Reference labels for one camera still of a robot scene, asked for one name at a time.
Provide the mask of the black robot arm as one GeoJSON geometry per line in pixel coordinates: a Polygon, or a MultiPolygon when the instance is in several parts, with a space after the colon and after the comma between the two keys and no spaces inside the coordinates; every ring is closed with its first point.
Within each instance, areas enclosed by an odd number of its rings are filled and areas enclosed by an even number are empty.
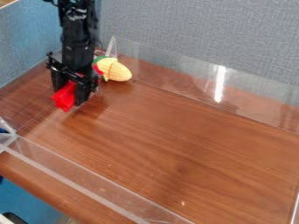
{"type": "Polygon", "coordinates": [[[60,20],[61,61],[46,53],[50,82],[58,92],[69,81],[75,82],[75,105],[79,106],[99,88],[99,77],[92,72],[97,30],[95,0],[42,0],[57,8],[60,20]]]}

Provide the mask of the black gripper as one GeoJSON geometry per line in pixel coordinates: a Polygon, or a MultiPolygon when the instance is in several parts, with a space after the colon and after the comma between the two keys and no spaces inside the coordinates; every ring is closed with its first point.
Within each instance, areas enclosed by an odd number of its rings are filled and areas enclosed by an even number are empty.
{"type": "Polygon", "coordinates": [[[65,64],[52,57],[52,52],[46,52],[46,68],[50,70],[50,82],[53,91],[57,92],[68,83],[73,81],[75,87],[75,105],[79,106],[89,99],[91,91],[99,90],[99,76],[93,73],[79,72],[71,69],[65,64]]]}

